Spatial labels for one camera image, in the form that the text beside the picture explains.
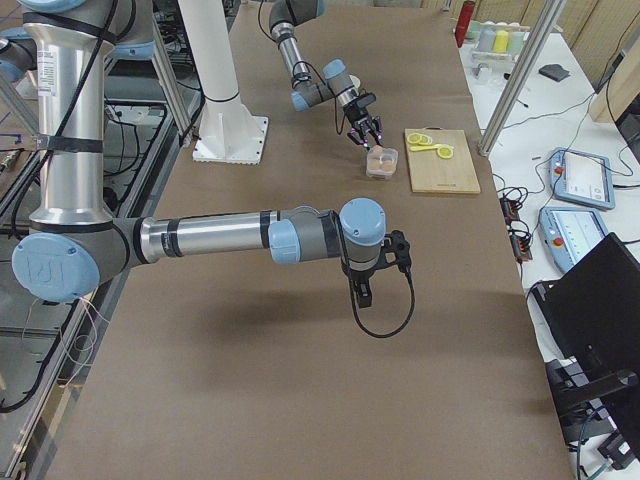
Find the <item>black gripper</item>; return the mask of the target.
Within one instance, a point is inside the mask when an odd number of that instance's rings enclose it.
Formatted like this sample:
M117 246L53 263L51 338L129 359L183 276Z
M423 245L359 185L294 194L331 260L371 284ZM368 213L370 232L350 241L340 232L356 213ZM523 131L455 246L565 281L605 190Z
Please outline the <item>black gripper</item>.
M378 146L383 145L382 124L379 116L371 117L367 107L376 101L374 93L364 93L344 106L344 114L349 120L352 129L347 137L356 145L365 150L370 149L367 134L362 131L370 131Z
M349 279L350 290L357 306L369 308L372 305L370 279L377 271L393 266L396 266L407 282L411 283L410 244L400 230L385 234L382 243L373 247L373 257L370 260L357 262L355 256L349 253L347 258L341 261L342 271Z

